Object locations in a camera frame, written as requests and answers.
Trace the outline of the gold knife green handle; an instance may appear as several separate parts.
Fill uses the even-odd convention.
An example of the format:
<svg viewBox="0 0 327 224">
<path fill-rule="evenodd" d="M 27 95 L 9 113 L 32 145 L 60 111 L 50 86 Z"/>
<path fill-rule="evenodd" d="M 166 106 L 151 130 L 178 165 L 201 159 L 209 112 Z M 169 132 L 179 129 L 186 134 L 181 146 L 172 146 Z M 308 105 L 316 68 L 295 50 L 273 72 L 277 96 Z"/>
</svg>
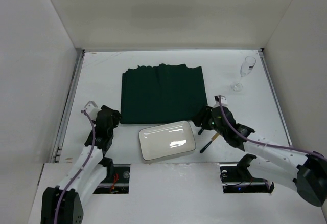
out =
<svg viewBox="0 0 327 224">
<path fill-rule="evenodd" d="M 211 140 L 200 150 L 200 153 L 204 153 L 208 147 L 211 145 L 211 143 L 219 136 L 219 133 L 215 133 L 212 137 Z"/>
</svg>

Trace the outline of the white rectangular plate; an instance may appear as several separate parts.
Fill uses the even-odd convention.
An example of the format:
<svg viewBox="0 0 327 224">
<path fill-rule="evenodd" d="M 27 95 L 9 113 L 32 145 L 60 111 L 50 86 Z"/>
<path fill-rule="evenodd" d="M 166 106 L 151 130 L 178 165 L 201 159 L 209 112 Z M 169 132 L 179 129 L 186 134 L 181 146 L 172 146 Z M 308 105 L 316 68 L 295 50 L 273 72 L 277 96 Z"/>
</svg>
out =
<svg viewBox="0 0 327 224">
<path fill-rule="evenodd" d="M 166 158 L 196 149 L 192 128 L 188 121 L 179 121 L 142 129 L 139 143 L 145 161 Z"/>
</svg>

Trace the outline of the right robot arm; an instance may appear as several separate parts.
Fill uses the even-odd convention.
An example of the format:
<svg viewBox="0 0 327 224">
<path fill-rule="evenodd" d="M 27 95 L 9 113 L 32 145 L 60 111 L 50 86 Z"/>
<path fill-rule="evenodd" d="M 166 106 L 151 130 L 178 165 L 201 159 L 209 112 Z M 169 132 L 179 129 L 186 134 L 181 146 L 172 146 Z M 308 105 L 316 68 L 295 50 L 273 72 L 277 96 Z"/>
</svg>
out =
<svg viewBox="0 0 327 224">
<path fill-rule="evenodd" d="M 316 207 L 323 206 L 326 158 L 321 154 L 273 144 L 254 129 L 237 123 L 225 106 L 205 106 L 192 122 L 203 130 L 214 130 L 228 145 L 246 153 L 235 166 L 235 182 L 260 178 L 294 190 Z"/>
</svg>

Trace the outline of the dark green cloth napkin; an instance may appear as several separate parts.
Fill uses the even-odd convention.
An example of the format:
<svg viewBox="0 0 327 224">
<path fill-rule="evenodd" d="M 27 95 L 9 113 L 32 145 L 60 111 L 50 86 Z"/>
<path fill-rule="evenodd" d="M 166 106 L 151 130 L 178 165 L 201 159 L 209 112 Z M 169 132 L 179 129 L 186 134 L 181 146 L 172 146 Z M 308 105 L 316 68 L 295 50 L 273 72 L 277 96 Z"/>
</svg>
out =
<svg viewBox="0 0 327 224">
<path fill-rule="evenodd" d="M 122 74 L 122 124 L 191 120 L 205 106 L 207 97 L 200 66 L 138 66 Z"/>
</svg>

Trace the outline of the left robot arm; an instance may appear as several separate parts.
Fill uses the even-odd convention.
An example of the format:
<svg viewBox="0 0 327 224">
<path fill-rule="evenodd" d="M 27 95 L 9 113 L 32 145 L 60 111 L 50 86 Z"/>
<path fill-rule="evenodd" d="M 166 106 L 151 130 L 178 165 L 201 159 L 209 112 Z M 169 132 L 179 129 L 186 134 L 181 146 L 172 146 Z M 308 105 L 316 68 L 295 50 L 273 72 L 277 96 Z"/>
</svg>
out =
<svg viewBox="0 0 327 224">
<path fill-rule="evenodd" d="M 69 173 L 55 187 L 45 189 L 41 223 L 82 223 L 83 207 L 100 182 L 113 176 L 113 160 L 105 155 L 112 145 L 113 131 L 119 125 L 120 112 L 89 102 L 81 113 L 91 123 L 91 132 Z"/>
</svg>

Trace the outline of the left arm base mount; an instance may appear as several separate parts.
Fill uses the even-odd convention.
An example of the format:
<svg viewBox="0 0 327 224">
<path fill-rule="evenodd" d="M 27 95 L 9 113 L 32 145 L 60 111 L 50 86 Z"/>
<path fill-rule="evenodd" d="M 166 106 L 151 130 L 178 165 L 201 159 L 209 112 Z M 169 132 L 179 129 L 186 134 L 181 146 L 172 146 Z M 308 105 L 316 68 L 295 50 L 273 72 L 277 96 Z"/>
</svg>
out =
<svg viewBox="0 0 327 224">
<path fill-rule="evenodd" d="M 96 187 L 94 194 L 128 194 L 130 164 L 115 164 L 110 158 L 103 158 L 100 164 L 106 167 L 107 174 Z"/>
</svg>

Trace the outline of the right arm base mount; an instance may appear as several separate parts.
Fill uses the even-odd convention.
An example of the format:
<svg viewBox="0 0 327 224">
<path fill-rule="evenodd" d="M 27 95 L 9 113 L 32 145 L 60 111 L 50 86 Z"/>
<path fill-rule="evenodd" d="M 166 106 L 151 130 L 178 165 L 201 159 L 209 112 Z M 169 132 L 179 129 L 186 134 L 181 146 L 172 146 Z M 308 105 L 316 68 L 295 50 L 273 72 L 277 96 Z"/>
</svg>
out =
<svg viewBox="0 0 327 224">
<path fill-rule="evenodd" d="M 248 168 L 256 159 L 255 155 L 246 154 L 239 162 L 220 164 L 220 180 L 225 194 L 268 193 L 274 190 L 274 183 L 266 179 L 255 178 Z"/>
</svg>

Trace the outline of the clear champagne flute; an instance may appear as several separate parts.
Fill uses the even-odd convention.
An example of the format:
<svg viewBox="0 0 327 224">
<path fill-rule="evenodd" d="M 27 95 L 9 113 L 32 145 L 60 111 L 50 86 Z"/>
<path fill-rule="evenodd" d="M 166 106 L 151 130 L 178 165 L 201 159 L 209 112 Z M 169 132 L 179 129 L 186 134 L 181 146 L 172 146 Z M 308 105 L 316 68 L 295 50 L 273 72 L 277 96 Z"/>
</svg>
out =
<svg viewBox="0 0 327 224">
<path fill-rule="evenodd" d="M 252 72 L 255 64 L 256 64 L 256 59 L 254 57 L 247 56 L 245 58 L 240 68 L 240 79 L 232 83 L 230 86 L 232 90 L 237 92 L 242 90 L 243 86 L 241 84 L 241 80 L 242 78 L 246 77 Z"/>
</svg>

